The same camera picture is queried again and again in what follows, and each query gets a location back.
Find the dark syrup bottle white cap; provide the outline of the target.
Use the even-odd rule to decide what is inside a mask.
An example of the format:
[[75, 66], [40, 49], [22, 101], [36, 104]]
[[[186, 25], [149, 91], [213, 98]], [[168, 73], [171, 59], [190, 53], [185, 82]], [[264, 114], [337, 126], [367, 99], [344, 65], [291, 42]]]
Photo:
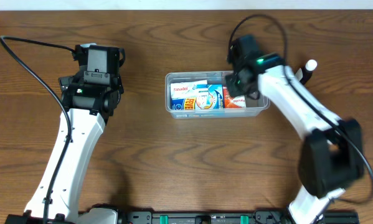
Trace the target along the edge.
[[295, 73], [295, 77], [302, 85], [305, 85], [311, 79], [312, 74], [317, 66], [317, 61], [310, 59]]

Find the red Panadol ActiFast box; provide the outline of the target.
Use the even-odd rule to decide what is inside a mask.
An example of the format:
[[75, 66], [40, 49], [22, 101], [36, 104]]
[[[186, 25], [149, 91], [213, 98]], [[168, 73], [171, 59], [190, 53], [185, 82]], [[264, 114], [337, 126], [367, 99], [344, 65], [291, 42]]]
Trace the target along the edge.
[[224, 108], [245, 108], [246, 101], [244, 96], [231, 97], [227, 87], [223, 87]]

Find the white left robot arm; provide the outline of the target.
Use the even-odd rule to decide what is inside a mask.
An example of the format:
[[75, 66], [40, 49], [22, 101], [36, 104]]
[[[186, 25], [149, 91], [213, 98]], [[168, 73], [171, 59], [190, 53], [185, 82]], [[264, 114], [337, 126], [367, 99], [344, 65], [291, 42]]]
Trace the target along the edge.
[[78, 211], [83, 181], [92, 152], [124, 92], [121, 77], [78, 72], [59, 80], [64, 112], [47, 167], [22, 215], [6, 223], [116, 223], [118, 211]]

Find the white blue Panadol box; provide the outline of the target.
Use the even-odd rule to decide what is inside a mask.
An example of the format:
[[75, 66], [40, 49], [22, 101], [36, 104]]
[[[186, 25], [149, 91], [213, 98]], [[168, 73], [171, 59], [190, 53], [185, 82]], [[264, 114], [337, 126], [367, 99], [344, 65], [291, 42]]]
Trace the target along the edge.
[[208, 93], [207, 80], [180, 82], [170, 84], [171, 98], [189, 98]]

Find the blue Kool Fever box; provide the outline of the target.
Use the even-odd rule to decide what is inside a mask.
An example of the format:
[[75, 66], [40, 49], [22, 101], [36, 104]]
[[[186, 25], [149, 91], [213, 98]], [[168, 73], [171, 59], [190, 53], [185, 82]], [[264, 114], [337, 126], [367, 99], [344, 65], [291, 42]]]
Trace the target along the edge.
[[220, 84], [207, 84], [208, 93], [197, 97], [171, 98], [172, 110], [216, 110], [223, 108], [223, 87]]

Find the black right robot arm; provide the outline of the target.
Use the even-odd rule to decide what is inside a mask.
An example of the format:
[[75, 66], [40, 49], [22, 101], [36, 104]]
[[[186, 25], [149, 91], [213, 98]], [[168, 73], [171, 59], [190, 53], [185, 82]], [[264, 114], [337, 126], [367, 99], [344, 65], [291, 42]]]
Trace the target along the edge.
[[281, 223], [321, 223], [331, 202], [364, 174], [361, 127], [342, 120], [304, 86], [318, 66], [311, 59], [293, 73], [278, 54], [259, 52], [231, 56], [226, 76], [231, 96], [255, 91], [283, 113], [302, 139], [298, 175], [301, 188], [280, 217]]

